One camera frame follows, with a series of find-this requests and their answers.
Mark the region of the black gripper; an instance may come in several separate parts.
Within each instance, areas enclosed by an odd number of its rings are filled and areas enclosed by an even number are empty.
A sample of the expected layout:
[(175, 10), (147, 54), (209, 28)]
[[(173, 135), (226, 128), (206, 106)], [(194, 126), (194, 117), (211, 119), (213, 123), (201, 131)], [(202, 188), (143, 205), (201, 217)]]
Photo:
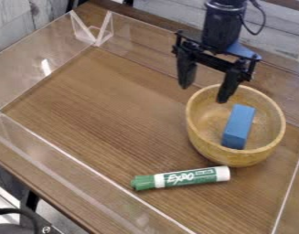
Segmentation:
[(218, 51), (198, 40), (199, 33), (179, 30), (175, 35), (177, 42), (173, 46), (173, 53), (177, 56), (181, 88), (187, 89), (193, 85), (197, 65), (202, 64), (226, 73), (217, 97), (218, 103), (226, 103), (234, 95), (241, 81), (252, 80), (262, 56), (246, 48), (238, 40), (225, 51)]

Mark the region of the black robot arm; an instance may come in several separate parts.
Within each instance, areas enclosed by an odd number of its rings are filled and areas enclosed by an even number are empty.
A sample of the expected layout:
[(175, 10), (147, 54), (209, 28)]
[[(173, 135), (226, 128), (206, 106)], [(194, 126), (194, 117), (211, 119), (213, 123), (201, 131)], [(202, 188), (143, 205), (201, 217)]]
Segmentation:
[[(257, 32), (245, 23), (248, 5), (252, 3), (264, 15), (264, 22)], [(266, 14), (257, 0), (207, 0), (206, 19), (199, 37), (183, 30), (177, 32), (173, 53), (177, 56), (178, 84), (187, 89), (195, 80), (197, 64), (206, 65), (225, 73), (217, 102), (226, 103), (236, 94), (244, 81), (253, 78), (260, 54), (240, 43), (241, 29), (257, 36), (265, 27)]]

